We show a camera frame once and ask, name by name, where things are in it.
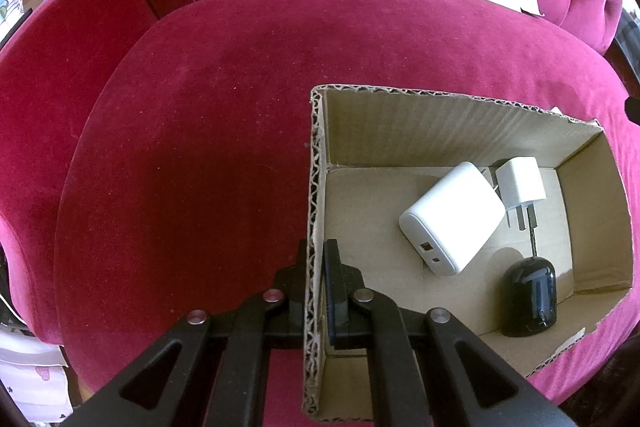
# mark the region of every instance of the white cable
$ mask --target white cable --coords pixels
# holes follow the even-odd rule
[[[0,300],[1,300],[2,302],[4,302],[4,305],[5,305],[7,308],[9,308],[9,311],[11,311],[11,312],[12,312],[12,314],[14,314],[14,315],[15,315],[15,318],[16,318],[16,319],[18,319],[18,320],[19,320],[22,324],[24,324],[25,326],[28,326],[28,324],[27,324],[24,320],[22,320],[22,319],[20,318],[20,315],[18,315],[18,314],[15,312],[15,310],[14,310],[13,308],[11,308],[11,305],[6,301],[6,299],[4,298],[4,296],[3,296],[1,293],[0,293]]]

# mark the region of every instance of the black glossy object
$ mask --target black glossy object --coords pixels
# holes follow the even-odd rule
[[[545,331],[558,318],[556,270],[551,261],[528,257],[510,267],[502,279],[502,334],[528,337]]]

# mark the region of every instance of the open cardboard box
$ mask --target open cardboard box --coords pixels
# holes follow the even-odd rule
[[[372,418],[364,351],[335,351],[326,337],[322,244],[365,284],[419,312],[449,309],[522,375],[550,363],[596,329],[628,293],[633,275],[626,196],[604,130],[516,102],[370,86],[312,91],[305,398],[318,420]],[[533,337],[499,331],[497,283],[531,256],[515,211],[458,275],[436,276],[402,235],[398,217],[462,161],[495,168],[535,156],[546,200],[536,202],[536,245],[558,280],[558,321]]]

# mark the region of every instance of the round metal rivet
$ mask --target round metal rivet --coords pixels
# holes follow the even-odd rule
[[[207,320],[207,312],[204,310],[193,310],[187,315],[187,322],[197,326]]]
[[[262,294],[262,298],[266,302],[276,303],[284,299],[284,293],[282,293],[282,291],[278,290],[277,288],[271,288]]]
[[[431,310],[431,320],[438,324],[445,324],[449,322],[451,314],[444,308],[434,308]]]
[[[358,302],[369,302],[373,299],[373,292],[369,288],[360,288],[353,292],[353,298]]]

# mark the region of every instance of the triangular cutout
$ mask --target triangular cutout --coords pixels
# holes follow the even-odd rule
[[[518,392],[517,388],[464,341],[456,342],[456,351],[474,390],[478,404],[487,409],[507,400]]]
[[[167,346],[140,373],[123,386],[120,390],[120,396],[147,410],[155,409],[181,349],[182,344],[178,342]]]

